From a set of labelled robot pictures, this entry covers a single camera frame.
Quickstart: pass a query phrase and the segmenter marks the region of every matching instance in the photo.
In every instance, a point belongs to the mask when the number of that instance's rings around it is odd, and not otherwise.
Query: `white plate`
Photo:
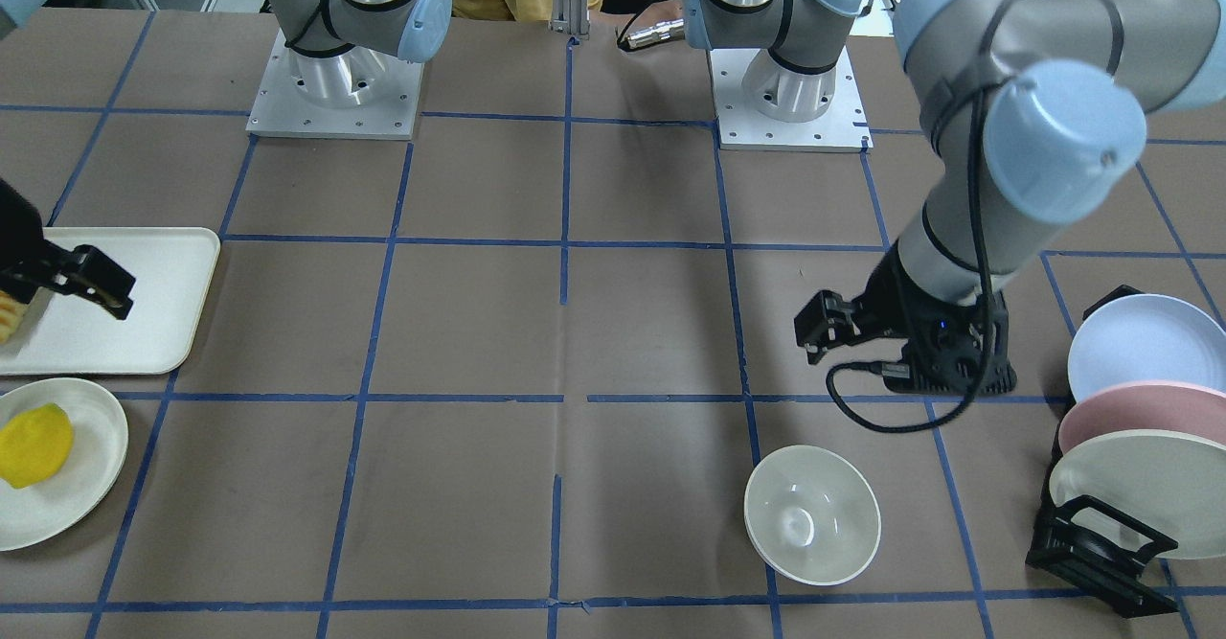
[[[92,243],[136,277],[115,320],[80,297],[39,291],[0,345],[0,375],[162,374],[188,358],[221,242],[204,228],[48,228],[65,249]]]
[[[39,380],[0,397],[0,426],[55,402],[72,422],[72,451],[59,473],[16,489],[0,480],[0,551],[45,541],[89,513],[115,484],[128,454],[128,419],[119,400],[76,378]]]
[[[1175,380],[1226,390],[1226,332],[1190,303],[1133,294],[1098,308],[1069,347],[1076,400],[1137,380]]]
[[[1226,556],[1226,446],[1176,430],[1118,430],[1091,438],[1056,462],[1052,500],[1086,494],[1138,518],[1179,547],[1159,557]],[[1130,551],[1148,542],[1097,511],[1073,522]]]

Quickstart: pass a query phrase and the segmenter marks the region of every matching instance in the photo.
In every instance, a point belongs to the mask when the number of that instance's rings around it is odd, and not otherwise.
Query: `lemon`
[[[0,478],[25,488],[55,476],[72,450],[72,423],[59,405],[22,412],[0,428]]]

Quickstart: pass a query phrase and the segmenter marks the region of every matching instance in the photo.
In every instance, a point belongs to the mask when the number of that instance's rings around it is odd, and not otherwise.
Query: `bowl rim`
[[[788,570],[783,569],[781,565],[776,564],[776,562],[771,558],[771,556],[767,554],[765,551],[763,551],[761,546],[758,543],[758,537],[754,536],[753,526],[750,526],[750,524],[749,524],[749,492],[753,488],[754,482],[759,477],[759,473],[761,472],[763,465],[766,464],[772,457],[774,459],[779,459],[779,456],[776,456],[776,455],[785,454],[785,453],[808,453],[808,454],[812,454],[812,455],[823,455],[823,456],[828,456],[828,457],[834,457],[837,462],[841,462],[848,470],[851,470],[851,472],[855,473],[856,477],[859,480],[859,483],[863,484],[864,492],[868,493],[869,502],[873,503],[873,514],[874,514],[873,520],[877,524],[877,534],[875,534],[875,536],[873,538],[873,547],[872,547],[872,549],[866,556],[864,562],[861,565],[858,565],[858,568],[855,569],[853,573],[851,573],[851,574],[848,574],[848,575],[846,575],[843,578],[832,579],[832,580],[804,579],[804,578],[798,576],[797,574],[794,574],[792,572],[788,572]],[[819,446],[815,446],[815,445],[807,445],[807,444],[787,445],[787,446],[780,448],[779,450],[775,450],[770,455],[766,455],[765,457],[763,457],[758,462],[758,465],[754,467],[753,472],[749,473],[749,480],[745,482],[745,493],[744,493],[744,497],[742,498],[742,516],[744,518],[745,534],[749,536],[749,542],[753,543],[753,547],[758,552],[758,556],[761,557],[763,561],[765,561],[766,564],[769,564],[771,569],[774,569],[779,574],[783,574],[785,578],[788,578],[788,579],[791,579],[793,581],[799,581],[801,584],[805,584],[805,585],[809,585],[809,586],[835,586],[835,585],[839,585],[839,584],[845,584],[847,581],[851,581],[852,579],[856,579],[866,569],[868,569],[868,565],[872,564],[872,562],[873,562],[874,558],[877,558],[877,552],[881,547],[881,504],[880,504],[880,502],[878,502],[877,493],[873,492],[873,487],[868,483],[868,480],[864,478],[864,475],[861,473],[861,471],[858,469],[856,469],[856,465],[853,465],[850,461],[847,461],[847,459],[845,459],[845,456],[839,455],[837,453],[832,453],[830,450],[826,450],[825,448],[819,448]]]

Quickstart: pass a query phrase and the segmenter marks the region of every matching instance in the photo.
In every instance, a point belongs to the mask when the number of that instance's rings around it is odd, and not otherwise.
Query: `black cable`
[[[630,32],[631,25],[634,25],[634,22],[636,22],[636,20],[639,20],[639,16],[646,13],[647,10],[650,10],[650,7],[652,5],[655,5],[656,2],[661,2],[661,1],[662,0],[647,0],[647,2],[645,2],[645,5],[641,7],[641,10],[635,11],[635,15],[630,16],[630,20],[628,20],[628,22],[625,22],[625,27],[622,28],[622,33],[618,33],[618,36],[617,36],[617,40],[615,42],[617,42],[618,49],[625,50],[625,42],[626,42],[625,40],[625,33]]]
[[[1013,6],[1013,2],[1015,1],[1016,0],[1002,0],[999,5],[997,5],[992,18],[988,20],[988,25],[984,28],[982,40],[980,40],[978,54],[984,55],[992,49],[992,42],[996,39],[996,32],[999,28],[1000,22],[1003,22],[1009,6]],[[967,407],[975,402],[980,392],[983,390],[983,383],[987,380],[988,367],[992,365],[993,357],[996,356],[996,303],[992,289],[992,269],[988,264],[987,243],[983,237],[983,212],[980,204],[980,182],[982,180],[980,168],[981,164],[983,164],[983,123],[987,115],[986,105],[987,92],[981,88],[975,94],[971,103],[971,137],[966,158],[966,197],[971,218],[971,242],[975,247],[975,267],[980,276],[980,296],[976,305],[980,309],[980,314],[982,316],[981,325],[983,326],[983,337],[980,340],[980,365],[976,369],[971,386],[964,391],[962,400],[958,404],[958,406],[946,412],[944,416],[924,421],[923,423],[906,426],[883,426],[868,421],[856,413],[856,411],[847,405],[846,400],[842,399],[842,395],[835,386],[835,377],[843,370],[858,370],[881,375],[881,368],[885,364],[884,361],[846,361],[845,363],[830,367],[830,370],[826,372],[826,391],[830,394],[830,399],[834,401],[835,406],[839,407],[840,411],[847,416],[847,418],[867,429],[875,430],[877,433],[920,433],[920,430],[932,430],[933,428],[939,428],[954,421],[959,416],[962,416],[962,412],[965,412]],[[895,274],[894,281],[895,286],[899,288],[899,296],[902,297],[900,275],[901,274]]]
[[[303,23],[303,28],[302,31],[298,32],[298,36],[291,37],[289,40],[286,40],[286,49],[288,50],[293,49],[294,45],[298,45],[298,42],[302,42],[303,37],[306,37],[306,32],[310,31],[310,27],[315,25],[315,20],[318,20],[319,16],[324,13],[324,10],[326,10],[326,7],[327,7],[327,0],[319,0],[319,4],[315,5],[315,11],[311,11],[310,17],[306,18],[306,23]]]

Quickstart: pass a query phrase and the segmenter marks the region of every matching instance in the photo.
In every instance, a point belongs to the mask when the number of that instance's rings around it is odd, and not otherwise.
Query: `plate rim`
[[[1067,473],[1069,470],[1072,470],[1072,469],[1074,469],[1076,466],[1075,460],[1074,461],[1065,461],[1065,460],[1069,459],[1070,455],[1073,455],[1079,449],[1081,449],[1083,446],[1086,446],[1086,445],[1095,445],[1096,446],[1100,443],[1111,443],[1111,442],[1117,442],[1117,440],[1125,440],[1125,439],[1129,439],[1129,438],[1170,438],[1170,439],[1181,440],[1181,442],[1186,442],[1186,443],[1197,443],[1197,444],[1200,444],[1200,445],[1204,445],[1204,446],[1208,446],[1208,448],[1213,448],[1213,449],[1217,450],[1219,453],[1221,453],[1224,455],[1224,457],[1226,457],[1226,445],[1222,445],[1221,443],[1210,440],[1208,438],[1201,438],[1200,435],[1195,435],[1195,434],[1192,434],[1192,433],[1181,433],[1181,430],[1161,430],[1161,429],[1156,429],[1156,428],[1154,428],[1154,429],[1150,429],[1150,428],[1137,428],[1137,429],[1130,429],[1130,430],[1116,430],[1114,433],[1105,433],[1102,435],[1097,435],[1095,438],[1091,438],[1091,439],[1086,440],[1085,443],[1081,443],[1076,448],[1073,448],[1064,456],[1060,456],[1060,459],[1056,461],[1056,464],[1052,466],[1052,472],[1051,472],[1051,475],[1047,478],[1047,493],[1048,493],[1048,496],[1051,496],[1052,502],[1057,507],[1059,507],[1060,504],[1068,503],[1069,500],[1073,499],[1073,498],[1068,498],[1068,499],[1064,500],[1064,503],[1060,503],[1059,498],[1057,497],[1057,494],[1054,492],[1054,489],[1056,489],[1056,482],[1058,481],[1058,478],[1057,478],[1058,475]],[[1107,504],[1117,507],[1117,508],[1121,507],[1121,504],[1118,504],[1118,503],[1107,503]],[[1111,540],[1116,545],[1122,545],[1121,541],[1117,541],[1116,538],[1112,538],[1111,536],[1107,536],[1107,538]],[[1226,556],[1226,535],[1222,535],[1222,545],[1220,547],[1221,547],[1221,551],[1217,552],[1217,553],[1214,553],[1211,556],[1194,556],[1194,557],[1179,556],[1178,554],[1179,549],[1176,548],[1176,549],[1168,551],[1166,553],[1160,553],[1157,557],[1166,558],[1166,559],[1210,559],[1210,558],[1220,558],[1220,557]]]
[[[1111,312],[1112,309],[1119,309],[1122,307],[1137,305],[1138,302],[1155,302],[1156,299],[1160,299],[1161,302],[1179,304],[1181,308],[1183,309],[1200,314],[1200,316],[1204,318],[1204,320],[1208,320],[1221,334],[1220,336],[1221,343],[1219,346],[1226,350],[1226,330],[1222,330],[1221,325],[1217,325],[1217,321],[1214,320],[1213,316],[1210,316],[1208,313],[1205,313],[1204,309],[1193,304],[1192,302],[1187,302],[1186,299],[1181,299],[1178,297],[1172,297],[1171,294],[1152,293],[1151,291],[1143,291],[1143,293],[1140,294],[1130,294],[1128,297],[1121,297],[1119,299],[1113,299],[1113,302],[1107,302],[1106,304],[1100,307],[1096,312],[1086,316],[1085,321],[1081,321],[1081,325],[1073,334],[1073,342],[1069,345],[1068,359],[1064,363],[1064,373],[1069,381],[1069,394],[1073,395],[1073,399],[1081,401],[1081,397],[1078,396],[1079,395],[1078,385],[1081,385],[1081,383],[1078,383],[1076,378],[1080,377],[1081,373],[1080,370],[1074,372],[1074,359],[1078,357],[1078,350],[1079,347],[1084,347],[1086,345],[1086,337],[1081,335],[1081,330],[1085,330],[1086,325],[1102,325],[1101,321],[1106,320],[1106,318],[1100,316],[1100,314],[1102,314],[1103,312]],[[1098,324],[1091,323],[1095,320],[1095,316],[1100,316]],[[1162,380],[1162,379],[1133,379],[1132,381],[1135,380]],[[1097,394],[1098,391],[1106,390],[1107,388],[1100,385],[1092,389],[1091,391],[1086,391],[1085,396],[1086,399],[1089,399],[1095,394]]]
[[[2,396],[0,396],[0,400],[9,399],[13,394],[16,394],[17,391],[22,391],[22,390],[25,390],[27,388],[37,386],[37,385],[43,385],[43,384],[47,384],[47,385],[50,385],[50,384],[60,384],[60,385],[63,385],[63,384],[71,384],[71,385],[80,385],[80,386],[83,386],[83,388],[89,388],[91,389],[89,391],[101,390],[101,394],[99,394],[101,397],[105,397],[105,399],[109,400],[109,401],[102,402],[102,405],[105,406],[105,410],[103,410],[102,415],[108,418],[108,421],[109,421],[109,423],[112,426],[115,427],[115,429],[116,429],[116,434],[115,435],[116,435],[116,438],[119,438],[118,444],[121,445],[121,449],[119,450],[119,457],[115,460],[114,467],[110,469],[109,472],[107,472],[104,475],[104,477],[99,478],[98,483],[99,483],[101,487],[98,489],[97,498],[81,500],[82,508],[83,508],[82,511],[80,511],[80,514],[74,514],[70,518],[65,518],[66,520],[71,520],[71,521],[66,521],[66,524],[63,524],[63,525],[58,525],[56,524],[56,525],[49,526],[48,527],[49,532],[40,532],[40,534],[36,535],[32,540],[28,540],[28,541],[22,541],[22,542],[18,542],[18,543],[2,543],[2,542],[0,542],[0,552],[20,551],[22,548],[28,548],[31,546],[36,546],[38,543],[48,541],[49,538],[54,538],[55,536],[58,536],[60,534],[65,534],[65,531],[67,531],[74,525],[76,525],[78,521],[81,521],[83,518],[86,518],[86,515],[88,515],[88,513],[92,513],[94,510],[94,508],[97,508],[98,504],[102,503],[103,498],[105,498],[105,496],[108,493],[110,493],[112,488],[115,487],[115,482],[119,481],[119,473],[123,472],[124,464],[126,464],[126,461],[128,461],[128,448],[129,448],[129,440],[130,440],[129,427],[128,427],[128,415],[126,415],[126,412],[124,412],[123,404],[120,404],[119,399],[115,397],[115,395],[113,394],[113,391],[107,390],[104,386],[97,384],[96,381],[86,380],[83,378],[44,378],[42,380],[36,380],[33,383],[27,383],[26,385],[22,385],[21,388],[15,388],[13,390],[5,391],[5,394]]]
[[[1105,430],[1105,433],[1100,433],[1098,435],[1091,435],[1090,438],[1086,438],[1085,440],[1081,440],[1076,445],[1070,445],[1068,448],[1064,446],[1064,430],[1065,430],[1065,427],[1069,424],[1069,417],[1080,417],[1080,416],[1085,415],[1087,411],[1090,411],[1090,412],[1092,412],[1092,411],[1108,411],[1108,410],[1096,410],[1096,407],[1098,405],[1091,405],[1089,410],[1086,410],[1085,406],[1089,402],[1101,402],[1100,397],[1102,397],[1103,395],[1114,394],[1116,391],[1133,390],[1133,389],[1137,389],[1137,388],[1173,388],[1176,390],[1199,391],[1200,394],[1213,395],[1215,397],[1221,399],[1224,402],[1226,402],[1226,391],[1217,390],[1216,388],[1209,388],[1208,385],[1198,385],[1195,383],[1188,383],[1188,381],[1184,381],[1184,380],[1129,380],[1129,381],[1125,381],[1125,383],[1118,383],[1116,385],[1111,385],[1111,386],[1103,388],[1102,390],[1095,391],[1095,394],[1090,395],[1085,400],[1080,400],[1078,404],[1073,405],[1072,408],[1069,408],[1069,411],[1064,415],[1064,417],[1060,417],[1060,426],[1056,430],[1056,437],[1057,437],[1057,442],[1059,443],[1060,451],[1062,453],[1068,453],[1069,450],[1073,450],[1073,448],[1076,448],[1076,446],[1079,446],[1079,445],[1081,445],[1081,444],[1084,444],[1084,443],[1086,443],[1086,442],[1089,442],[1091,439],[1098,438],[1101,435],[1107,435],[1110,433],[1121,433],[1122,430],[1146,430],[1146,429],[1137,429],[1137,428],[1125,428],[1125,429],[1121,429],[1121,430]],[[1150,430],[1170,430],[1170,429],[1150,429]],[[1183,433],[1183,432],[1182,430],[1173,430],[1173,433]],[[1198,434],[1195,434],[1195,433],[1186,433],[1186,435],[1198,435]],[[1199,435],[1199,437],[1200,438],[1206,438],[1204,435]]]

